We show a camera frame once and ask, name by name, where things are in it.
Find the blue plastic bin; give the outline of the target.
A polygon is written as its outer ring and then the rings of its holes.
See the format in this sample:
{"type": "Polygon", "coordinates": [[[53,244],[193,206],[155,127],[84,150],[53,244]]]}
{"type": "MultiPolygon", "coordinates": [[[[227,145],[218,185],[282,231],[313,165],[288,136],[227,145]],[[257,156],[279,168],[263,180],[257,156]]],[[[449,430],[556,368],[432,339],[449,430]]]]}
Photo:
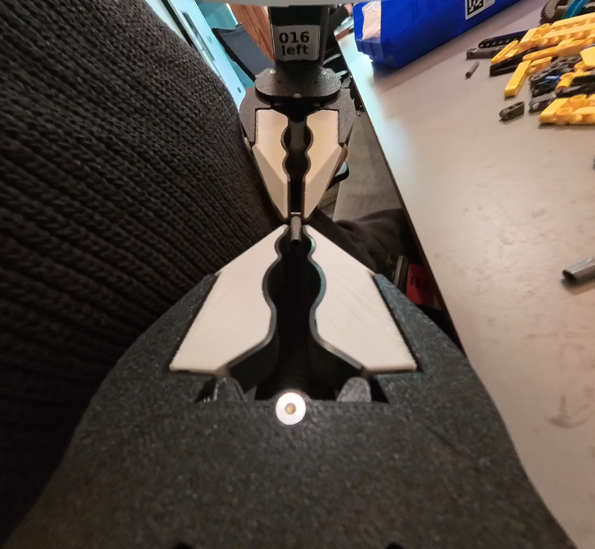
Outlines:
{"type": "Polygon", "coordinates": [[[358,50],[400,69],[520,0],[382,0],[353,7],[358,50]]]}

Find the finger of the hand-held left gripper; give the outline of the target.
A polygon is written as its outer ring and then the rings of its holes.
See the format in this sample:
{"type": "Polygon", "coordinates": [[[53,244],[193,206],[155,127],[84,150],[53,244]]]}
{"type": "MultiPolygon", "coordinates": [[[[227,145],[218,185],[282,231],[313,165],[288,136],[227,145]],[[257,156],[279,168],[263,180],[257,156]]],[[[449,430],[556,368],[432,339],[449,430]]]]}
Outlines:
{"type": "Polygon", "coordinates": [[[303,218],[309,220],[338,171],[343,155],[339,142],[339,112],[323,109],[306,118],[311,141],[303,178],[303,218]]]}
{"type": "Polygon", "coordinates": [[[288,118],[273,109],[259,109],[255,114],[255,143],[252,153],[267,194],[285,222],[290,217],[290,177],[286,170],[288,152],[284,134],[288,118]]]}

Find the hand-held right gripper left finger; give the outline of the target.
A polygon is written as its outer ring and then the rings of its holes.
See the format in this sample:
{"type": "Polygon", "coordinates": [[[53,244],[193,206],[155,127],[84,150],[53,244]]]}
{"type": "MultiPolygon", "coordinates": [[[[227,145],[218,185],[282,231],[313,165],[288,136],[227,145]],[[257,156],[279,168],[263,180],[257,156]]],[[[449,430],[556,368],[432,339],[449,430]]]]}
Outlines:
{"type": "Polygon", "coordinates": [[[169,369],[198,374],[230,374],[243,359],[272,342],[277,310],[267,289],[279,263],[280,226],[215,274],[196,318],[169,369]]]}

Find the pile of yellow blue building pieces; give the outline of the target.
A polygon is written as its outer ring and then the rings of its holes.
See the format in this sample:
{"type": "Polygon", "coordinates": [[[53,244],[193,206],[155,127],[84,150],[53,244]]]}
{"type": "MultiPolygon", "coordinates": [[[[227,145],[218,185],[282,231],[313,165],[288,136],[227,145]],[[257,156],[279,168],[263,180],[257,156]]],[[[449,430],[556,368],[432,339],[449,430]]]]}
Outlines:
{"type": "Polygon", "coordinates": [[[594,0],[548,0],[538,26],[484,39],[466,59],[466,78],[482,59],[490,77],[509,76],[505,100],[527,86],[528,103],[503,108],[501,122],[529,113],[543,125],[594,125],[594,0]]]}

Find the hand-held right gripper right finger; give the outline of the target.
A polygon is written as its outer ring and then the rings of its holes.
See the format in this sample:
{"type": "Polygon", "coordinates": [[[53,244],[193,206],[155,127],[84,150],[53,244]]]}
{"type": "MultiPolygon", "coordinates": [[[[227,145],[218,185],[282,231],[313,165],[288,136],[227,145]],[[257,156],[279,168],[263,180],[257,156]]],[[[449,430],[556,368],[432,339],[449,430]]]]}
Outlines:
{"type": "Polygon", "coordinates": [[[308,259],[320,277],[311,308],[311,361],[319,373],[416,371],[413,355],[369,270],[311,226],[308,259]]]}

